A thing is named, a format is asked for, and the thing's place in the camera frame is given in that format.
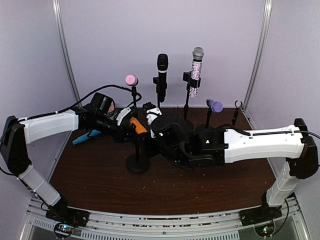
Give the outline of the orange microphone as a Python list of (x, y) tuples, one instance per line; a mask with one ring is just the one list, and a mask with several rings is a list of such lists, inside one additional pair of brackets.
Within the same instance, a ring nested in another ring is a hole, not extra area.
[(141, 122), (137, 118), (131, 117), (129, 122), (138, 135), (148, 133), (148, 130), (141, 124)]

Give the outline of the mic stand front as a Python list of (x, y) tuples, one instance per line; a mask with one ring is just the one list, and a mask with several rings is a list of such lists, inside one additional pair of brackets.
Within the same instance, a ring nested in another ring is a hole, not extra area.
[(150, 160), (141, 152), (142, 141), (139, 136), (135, 138), (135, 153), (127, 157), (125, 166), (128, 171), (134, 174), (143, 174), (150, 168)]

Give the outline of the blue microphone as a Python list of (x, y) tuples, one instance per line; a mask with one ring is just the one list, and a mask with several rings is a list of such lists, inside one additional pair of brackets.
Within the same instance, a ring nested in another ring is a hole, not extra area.
[(98, 130), (91, 130), (91, 131), (87, 132), (86, 134), (83, 134), (83, 135), (79, 136), (77, 139), (75, 139), (75, 140), (72, 142), (72, 144), (73, 144), (73, 145), (81, 144), (81, 143), (83, 143), (83, 142), (85, 142), (85, 141), (88, 141), (88, 140), (90, 140), (91, 138), (94, 138), (94, 137), (96, 137), (96, 136), (98, 136), (98, 135), (100, 135), (100, 134), (101, 134), (101, 132), (98, 131)]

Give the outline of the pink microphone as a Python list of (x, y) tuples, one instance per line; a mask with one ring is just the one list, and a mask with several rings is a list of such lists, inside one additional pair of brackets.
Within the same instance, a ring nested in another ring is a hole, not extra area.
[(139, 79), (134, 74), (130, 74), (125, 77), (125, 83), (128, 86), (135, 87), (139, 83)]

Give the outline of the black microphone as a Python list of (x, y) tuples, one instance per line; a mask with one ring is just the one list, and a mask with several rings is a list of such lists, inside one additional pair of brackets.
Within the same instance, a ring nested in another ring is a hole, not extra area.
[(160, 102), (163, 103), (166, 97), (167, 91), (167, 71), (169, 67), (169, 58), (168, 55), (165, 53), (161, 53), (157, 57), (157, 69), (158, 69), (158, 77), (160, 83), (160, 93), (161, 93), (161, 100)]

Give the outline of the purple microphone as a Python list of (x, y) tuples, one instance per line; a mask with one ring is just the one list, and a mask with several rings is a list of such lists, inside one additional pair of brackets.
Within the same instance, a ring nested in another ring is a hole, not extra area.
[(213, 100), (213, 99), (206, 99), (206, 105), (214, 112), (214, 113), (220, 113), (223, 111), (223, 104), (222, 102), (218, 100)]

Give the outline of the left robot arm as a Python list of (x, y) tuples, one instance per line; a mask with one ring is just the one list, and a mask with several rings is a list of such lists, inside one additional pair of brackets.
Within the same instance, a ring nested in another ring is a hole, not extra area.
[(136, 106), (123, 108), (114, 119), (109, 116), (112, 99), (95, 93), (91, 102), (83, 107), (71, 106), (67, 110), (33, 117), (6, 119), (0, 138), (0, 154), (11, 176), (16, 177), (48, 207), (49, 218), (61, 222), (72, 221), (75, 214), (63, 197), (33, 166), (27, 145), (34, 141), (65, 132), (87, 129), (110, 135), (118, 143), (130, 142), (134, 130), (125, 121), (137, 114)]

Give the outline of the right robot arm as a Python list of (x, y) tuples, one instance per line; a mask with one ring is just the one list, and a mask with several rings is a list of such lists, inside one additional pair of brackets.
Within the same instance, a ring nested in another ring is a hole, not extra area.
[(285, 158), (272, 187), (263, 193), (261, 205), (241, 210), (244, 226), (282, 216), (281, 207), (300, 180), (313, 176), (319, 168), (316, 135), (303, 119), (283, 128), (241, 130), (230, 124), (192, 132), (178, 114), (146, 114), (148, 127), (135, 124), (147, 157), (162, 155), (192, 170), (249, 159)]

